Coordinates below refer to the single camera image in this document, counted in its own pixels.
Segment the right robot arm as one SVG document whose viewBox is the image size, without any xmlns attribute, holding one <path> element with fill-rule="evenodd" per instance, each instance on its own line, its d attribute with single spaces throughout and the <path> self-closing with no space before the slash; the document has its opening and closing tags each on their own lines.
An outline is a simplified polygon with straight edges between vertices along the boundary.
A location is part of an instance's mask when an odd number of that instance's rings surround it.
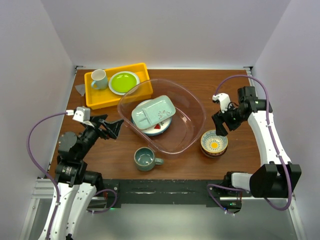
<svg viewBox="0 0 320 240">
<path fill-rule="evenodd" d="M 259 99 L 253 86 L 237 91 L 238 106 L 226 93 L 213 95 L 212 101 L 220 110 L 212 116 L 218 136 L 227 136 L 243 122 L 248 122 L 254 134 L 260 167 L 253 173 L 229 171 L 224 177 L 223 192 L 230 197 L 241 189 L 255 198 L 288 198 L 302 174 L 286 154 L 274 124 L 273 110 L 265 99 Z"/>
</svg>

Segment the dark bowl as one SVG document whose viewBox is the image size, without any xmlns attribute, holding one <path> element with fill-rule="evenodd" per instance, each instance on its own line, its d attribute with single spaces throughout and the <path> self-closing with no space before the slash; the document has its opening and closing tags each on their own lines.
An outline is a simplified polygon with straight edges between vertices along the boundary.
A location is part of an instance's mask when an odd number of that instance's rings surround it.
<svg viewBox="0 0 320 240">
<path fill-rule="evenodd" d="M 219 158 L 219 157 L 223 156 L 223 155 L 226 153 L 226 151 L 227 151 L 228 148 L 226 147 L 223 151 L 221 151 L 221 152 L 214 152 L 214 153 L 212 153 L 212 152 L 207 152 L 203 147 L 201 147 L 200 149 L 201 149 L 202 153 L 203 153 L 205 156 L 207 156 L 208 158 Z"/>
</svg>

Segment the watermelon pattern plate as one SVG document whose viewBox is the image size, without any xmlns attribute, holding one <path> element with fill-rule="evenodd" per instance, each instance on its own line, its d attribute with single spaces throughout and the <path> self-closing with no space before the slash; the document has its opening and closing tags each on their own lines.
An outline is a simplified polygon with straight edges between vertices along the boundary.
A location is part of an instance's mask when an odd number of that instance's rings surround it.
<svg viewBox="0 0 320 240">
<path fill-rule="evenodd" d="M 170 117 L 170 118 L 168 118 L 164 121 L 161 121 L 160 123 L 148 128 L 148 129 L 141 130 L 141 132 L 149 137 L 158 136 L 158 135 L 164 133 L 169 128 L 171 123 L 172 123 L 172 118 Z"/>
<path fill-rule="evenodd" d="M 138 104 L 131 112 L 131 121 L 142 132 L 154 135 L 168 128 L 175 113 L 172 101 L 161 95 Z"/>
</svg>

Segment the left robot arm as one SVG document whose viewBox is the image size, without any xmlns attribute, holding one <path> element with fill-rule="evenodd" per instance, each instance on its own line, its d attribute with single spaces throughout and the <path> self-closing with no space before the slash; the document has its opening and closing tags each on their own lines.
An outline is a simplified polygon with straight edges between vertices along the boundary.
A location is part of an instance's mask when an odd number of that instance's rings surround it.
<svg viewBox="0 0 320 240">
<path fill-rule="evenodd" d="M 98 139 L 117 139 L 124 121 L 107 122 L 107 117 L 92 116 L 83 132 L 68 131 L 59 137 L 53 197 L 39 239 L 75 239 L 91 199 L 104 192 L 101 173 L 88 171 L 84 158 Z"/>
</svg>

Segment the yellow blue patterned bowl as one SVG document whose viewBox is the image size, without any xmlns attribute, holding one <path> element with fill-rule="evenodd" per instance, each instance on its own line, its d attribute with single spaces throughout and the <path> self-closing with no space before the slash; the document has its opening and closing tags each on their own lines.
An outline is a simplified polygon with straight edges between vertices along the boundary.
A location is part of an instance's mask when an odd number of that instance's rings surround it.
<svg viewBox="0 0 320 240">
<path fill-rule="evenodd" d="M 216 135 L 216 130 L 206 131 L 201 139 L 200 144 L 207 152 L 219 153 L 228 147 L 228 138 L 226 136 Z"/>
</svg>

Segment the light blue rectangular dish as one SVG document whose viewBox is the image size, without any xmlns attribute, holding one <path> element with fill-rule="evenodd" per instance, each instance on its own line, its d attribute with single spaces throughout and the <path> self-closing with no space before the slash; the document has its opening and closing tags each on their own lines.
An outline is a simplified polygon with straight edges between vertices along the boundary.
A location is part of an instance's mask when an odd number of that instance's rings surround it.
<svg viewBox="0 0 320 240">
<path fill-rule="evenodd" d="M 131 112 L 136 127 L 140 130 L 148 129 L 161 121 L 172 117 L 176 108 L 167 95 L 161 95 L 137 106 Z"/>
</svg>

